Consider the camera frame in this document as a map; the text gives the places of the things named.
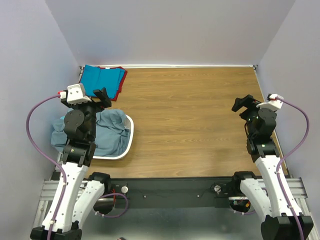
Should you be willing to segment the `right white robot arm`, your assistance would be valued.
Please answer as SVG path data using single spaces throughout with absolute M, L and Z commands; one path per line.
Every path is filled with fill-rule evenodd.
M 230 191 L 245 195 L 261 220 L 261 235 L 265 240 L 305 240 L 311 233 L 312 217 L 304 215 L 298 206 L 282 169 L 283 159 L 272 139 L 276 128 L 277 111 L 282 108 L 283 97 L 269 94 L 267 102 L 260 102 L 252 95 L 236 98 L 232 107 L 245 111 L 247 151 L 257 166 L 265 188 L 261 188 L 252 172 L 235 172 Z

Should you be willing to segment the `grey-blue t shirt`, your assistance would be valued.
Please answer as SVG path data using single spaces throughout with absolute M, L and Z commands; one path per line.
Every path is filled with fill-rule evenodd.
M 125 127 L 126 119 L 126 114 L 120 109 L 106 109 L 96 114 L 96 157 L 117 157 L 125 152 L 131 135 Z M 51 146 L 62 152 L 67 141 L 64 117 L 54 120 L 52 126 Z

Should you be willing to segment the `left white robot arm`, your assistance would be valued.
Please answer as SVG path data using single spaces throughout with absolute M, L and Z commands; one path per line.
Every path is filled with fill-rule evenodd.
M 71 109 L 64 117 L 67 140 L 62 163 L 53 162 L 60 169 L 53 201 L 41 226 L 32 229 L 32 240 L 81 239 L 84 222 L 93 206 L 99 197 L 110 194 L 110 177 L 104 173 L 95 173 L 79 194 L 96 149 L 96 114 L 112 105 L 105 88 L 93 93 L 98 101 L 86 96 L 82 84 L 74 84 L 57 94 L 61 103 Z

